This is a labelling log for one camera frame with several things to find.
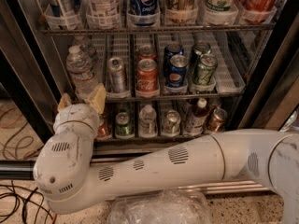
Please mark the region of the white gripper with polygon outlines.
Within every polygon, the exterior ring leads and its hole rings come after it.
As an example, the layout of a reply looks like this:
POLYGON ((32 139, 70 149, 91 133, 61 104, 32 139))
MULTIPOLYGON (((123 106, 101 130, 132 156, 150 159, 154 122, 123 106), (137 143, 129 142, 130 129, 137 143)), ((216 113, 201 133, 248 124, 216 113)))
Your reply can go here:
POLYGON ((76 134, 80 138, 87 137, 93 141, 100 122, 98 114, 104 112, 106 97, 106 88, 102 83, 87 96, 86 105, 72 105, 70 96, 64 93, 57 107, 59 113, 53 124, 53 137, 63 141, 70 134, 76 134))

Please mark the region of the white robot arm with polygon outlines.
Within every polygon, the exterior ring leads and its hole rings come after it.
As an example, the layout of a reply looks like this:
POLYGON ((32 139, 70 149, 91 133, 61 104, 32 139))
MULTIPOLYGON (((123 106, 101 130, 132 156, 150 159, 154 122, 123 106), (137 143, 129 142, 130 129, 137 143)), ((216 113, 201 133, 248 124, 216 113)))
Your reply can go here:
POLYGON ((64 107, 42 148, 34 180, 60 215, 129 194, 201 183, 253 180, 282 197, 283 224, 299 224, 299 134, 244 129, 213 133, 110 166, 92 166, 99 114, 64 107))

